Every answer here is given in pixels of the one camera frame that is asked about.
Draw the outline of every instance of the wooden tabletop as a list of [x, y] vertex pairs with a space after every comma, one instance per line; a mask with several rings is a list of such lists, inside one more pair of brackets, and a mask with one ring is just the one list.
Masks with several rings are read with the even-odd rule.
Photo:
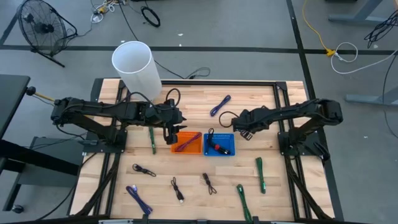
[[[99, 101], [114, 103], [118, 83], [118, 79], [104, 79]], [[219, 125], [218, 115], [209, 115], [210, 110], [228, 94], [232, 100], [222, 107], [218, 114], [226, 110], [239, 114], [243, 109], [252, 110], [262, 105], [275, 108], [274, 93], [268, 86], [164, 85], [155, 103], [162, 103], [165, 94], [175, 87], [182, 94], [178, 107], [187, 118], [183, 122], [183, 125], [188, 126], [184, 131], [207, 133], [209, 128], [214, 128], [215, 133], [232, 133], [232, 128], [222, 128]], [[307, 100], [302, 82], [287, 82], [287, 88], [291, 104]], [[176, 94], [171, 94], [170, 97], [177, 99]], [[101, 124], [111, 122], [110, 118], [95, 120]], [[300, 126], [306, 120], [295, 119], [295, 125]], [[231, 117], [223, 117], [222, 122], [228, 124]], [[277, 123], [272, 124], [269, 130], [256, 133], [250, 141], [235, 133], [236, 155], [233, 157], [171, 154], [170, 146], [163, 140], [161, 129], [155, 129], [157, 154], [152, 155], [148, 128], [129, 126], [127, 130], [127, 147], [119, 165], [112, 218], [142, 217], [143, 212], [137, 202], [126, 192], [127, 185], [135, 184], [143, 201], [154, 209], [149, 218], [244, 220], [236, 190], [236, 185], [242, 184], [248, 208], [253, 216], [258, 216], [264, 221], [294, 219], [284, 157], [280, 155], [277, 142]], [[81, 169], [71, 214], [78, 212], [97, 188], [103, 156], [96, 155]], [[262, 194], [259, 187], [255, 163], [257, 157], [262, 157], [263, 161], [266, 194]], [[308, 191], [325, 213], [334, 217], [321, 160], [315, 156], [301, 158]], [[133, 171], [132, 165], [135, 163], [155, 172], [157, 177]], [[202, 177], [204, 172], [209, 175], [217, 194], [209, 195]], [[176, 177], [177, 185], [185, 197], [184, 203], [177, 200], [170, 184], [173, 177]], [[302, 198], [297, 188], [296, 191], [300, 214], [303, 217]], [[101, 213], [104, 213], [107, 192], [108, 190], [105, 190]]]

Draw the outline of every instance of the orange tray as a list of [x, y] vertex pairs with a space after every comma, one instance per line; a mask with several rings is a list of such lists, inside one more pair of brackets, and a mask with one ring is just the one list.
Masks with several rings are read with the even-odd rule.
[[177, 147], [189, 141], [196, 134], [198, 134], [197, 131], [181, 131], [177, 133], [178, 142], [172, 145], [172, 147], [170, 148], [170, 152], [174, 154], [202, 154], [203, 135], [201, 135], [200, 138], [191, 142], [191, 144], [189, 144], [182, 152], [175, 151]]

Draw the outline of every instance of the concrete floor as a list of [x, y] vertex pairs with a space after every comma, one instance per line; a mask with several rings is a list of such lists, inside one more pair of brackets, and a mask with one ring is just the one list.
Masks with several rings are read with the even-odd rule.
[[[0, 1], [0, 32], [13, 18], [20, 0]], [[77, 26], [79, 34], [90, 28], [90, 0], [48, 0], [57, 11]], [[372, 27], [352, 26], [328, 22], [329, 13], [353, 13], [364, 1], [332, 3], [308, 1], [307, 19], [322, 34], [329, 48], [340, 42], [352, 42], [366, 49], [364, 36]], [[134, 2], [139, 9], [141, 2]], [[294, 33], [285, 1], [278, 0], [162, 0], [149, 1], [162, 19], [158, 29], [143, 24], [143, 18], [124, 7], [129, 22], [141, 41], [150, 46], [195, 47], [270, 47], [296, 49]], [[305, 25], [301, 9], [303, 0], [294, 0], [303, 46], [321, 49], [317, 36]], [[374, 16], [387, 17], [392, 13], [392, 1], [385, 0], [374, 11]], [[395, 50], [398, 29], [370, 50]], [[121, 41], [134, 40], [121, 15], [120, 9], [106, 15], [93, 25], [85, 37], [71, 42], [74, 46], [117, 46]], [[27, 45], [18, 24], [6, 45]], [[0, 50], [0, 73], [28, 75], [30, 85], [54, 98], [73, 96], [89, 100], [95, 78], [115, 77], [111, 65], [112, 51], [66, 50], [55, 58], [66, 65], [61, 68], [37, 54], [26, 50]], [[189, 74], [199, 67], [210, 67], [209, 79], [225, 80], [302, 80], [304, 75], [298, 54], [255, 52], [154, 52], [164, 66], [179, 74]], [[398, 176], [398, 139], [392, 136], [384, 121], [387, 111], [392, 128], [398, 133], [398, 111], [385, 106], [346, 103], [345, 94], [380, 95], [382, 81], [391, 59], [362, 70], [341, 76], [330, 67], [325, 55], [306, 54], [310, 74], [319, 98], [341, 103], [345, 121], [336, 127], [326, 127], [326, 138], [335, 171], [335, 179], [346, 221], [365, 223], [395, 223], [398, 209], [396, 185]], [[360, 55], [349, 65], [335, 62], [340, 70], [353, 70], [384, 58], [383, 55]], [[398, 62], [392, 66], [386, 90], [398, 85]], [[159, 68], [161, 78], [175, 78]], [[34, 98], [25, 97], [13, 118], [5, 139], [20, 145], [29, 145], [34, 136], [65, 138], [51, 124], [51, 108]], [[82, 133], [79, 128], [67, 131]], [[15, 174], [3, 172], [0, 177], [0, 203], [4, 203]], [[68, 193], [68, 188], [30, 187], [21, 189], [16, 202], [25, 206], [20, 215], [0, 212], [0, 222], [33, 220], [50, 211]], [[50, 217], [63, 217], [68, 201]]]

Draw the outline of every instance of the blue tray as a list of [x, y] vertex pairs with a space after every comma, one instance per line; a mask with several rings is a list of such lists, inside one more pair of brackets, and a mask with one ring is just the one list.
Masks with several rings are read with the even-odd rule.
[[215, 144], [219, 144], [223, 148], [231, 151], [231, 155], [222, 155], [218, 153], [212, 147], [207, 145], [207, 137], [209, 134], [205, 134], [203, 136], [203, 155], [205, 156], [235, 156], [235, 136], [234, 134], [213, 134], [213, 142]]

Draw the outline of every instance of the white cylinder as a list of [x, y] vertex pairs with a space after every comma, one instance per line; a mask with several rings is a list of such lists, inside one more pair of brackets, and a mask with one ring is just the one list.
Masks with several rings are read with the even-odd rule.
[[[159, 96], [162, 82], [152, 52], [146, 44], [130, 41], [120, 45], [112, 54], [112, 64], [130, 92], [138, 91], [149, 100]], [[132, 97], [145, 101], [141, 95]]]

